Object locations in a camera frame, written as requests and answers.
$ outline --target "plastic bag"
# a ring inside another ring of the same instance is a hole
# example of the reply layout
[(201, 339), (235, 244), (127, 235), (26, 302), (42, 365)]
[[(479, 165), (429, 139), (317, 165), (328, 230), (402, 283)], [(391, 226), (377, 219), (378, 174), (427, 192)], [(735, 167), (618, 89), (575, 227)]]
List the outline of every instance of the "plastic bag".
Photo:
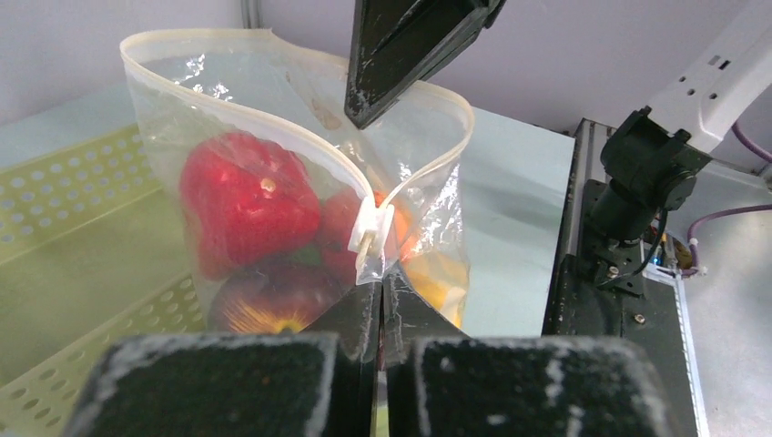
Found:
[(343, 115), (347, 62), (268, 30), (150, 32), (121, 55), (212, 329), (300, 330), (396, 262), (461, 325), (463, 98), (418, 83), (359, 131)]

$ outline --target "plastic fruit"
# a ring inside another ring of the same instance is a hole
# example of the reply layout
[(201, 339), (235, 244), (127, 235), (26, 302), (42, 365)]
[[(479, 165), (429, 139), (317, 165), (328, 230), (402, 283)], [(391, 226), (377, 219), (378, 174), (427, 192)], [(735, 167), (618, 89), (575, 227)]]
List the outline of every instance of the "plastic fruit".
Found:
[(469, 266), (436, 251), (409, 259), (403, 266), (418, 294), (460, 329), (469, 289)]
[(240, 270), (220, 288), (209, 311), (215, 330), (298, 332), (344, 294), (323, 268), (285, 261)]
[[(379, 206), (386, 198), (376, 192), (375, 204)], [(321, 225), (316, 236), (324, 265), (344, 286), (356, 282), (355, 261), (357, 254), (348, 249), (351, 229), (360, 210), (361, 200), (353, 188), (345, 188), (324, 202), (321, 208)], [(400, 244), (400, 260), (408, 259), (418, 241), (412, 233), (412, 218), (409, 211), (397, 208), (392, 222), (397, 244)]]
[(320, 224), (306, 168), (272, 141), (237, 132), (199, 144), (179, 181), (199, 271), (208, 279), (301, 248)]

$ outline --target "yellow-green plastic basket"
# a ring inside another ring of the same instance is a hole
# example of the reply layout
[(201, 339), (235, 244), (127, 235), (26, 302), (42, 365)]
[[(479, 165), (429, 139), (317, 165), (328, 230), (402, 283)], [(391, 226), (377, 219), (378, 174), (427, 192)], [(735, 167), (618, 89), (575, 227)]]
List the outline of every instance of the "yellow-green plastic basket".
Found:
[(0, 173), (0, 433), (58, 435), (114, 340), (204, 329), (136, 126)]

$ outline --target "light blue tabletop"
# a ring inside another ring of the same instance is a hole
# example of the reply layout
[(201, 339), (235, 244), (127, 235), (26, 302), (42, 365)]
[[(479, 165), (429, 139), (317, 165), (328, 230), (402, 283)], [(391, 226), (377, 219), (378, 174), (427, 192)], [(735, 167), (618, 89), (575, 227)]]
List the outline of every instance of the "light blue tabletop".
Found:
[[(574, 140), (475, 109), (462, 157), (472, 336), (541, 333)], [(0, 168), (135, 122), (126, 86), (109, 87), (0, 127)]]

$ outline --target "gray wall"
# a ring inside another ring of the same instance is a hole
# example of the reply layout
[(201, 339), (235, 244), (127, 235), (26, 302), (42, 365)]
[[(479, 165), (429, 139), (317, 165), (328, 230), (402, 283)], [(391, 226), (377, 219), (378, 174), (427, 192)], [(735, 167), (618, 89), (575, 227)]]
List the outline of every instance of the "gray wall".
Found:
[[(676, 77), (746, 0), (508, 0), (496, 25), (434, 82), (474, 105), (555, 130), (582, 117), (618, 125)], [(354, 0), (263, 0), (292, 42), (349, 53)], [(123, 77), (120, 40), (142, 30), (240, 26), (238, 0), (0, 2), (0, 125)], [(743, 115), (772, 147), (772, 91)], [(731, 135), (715, 155), (760, 159)]]

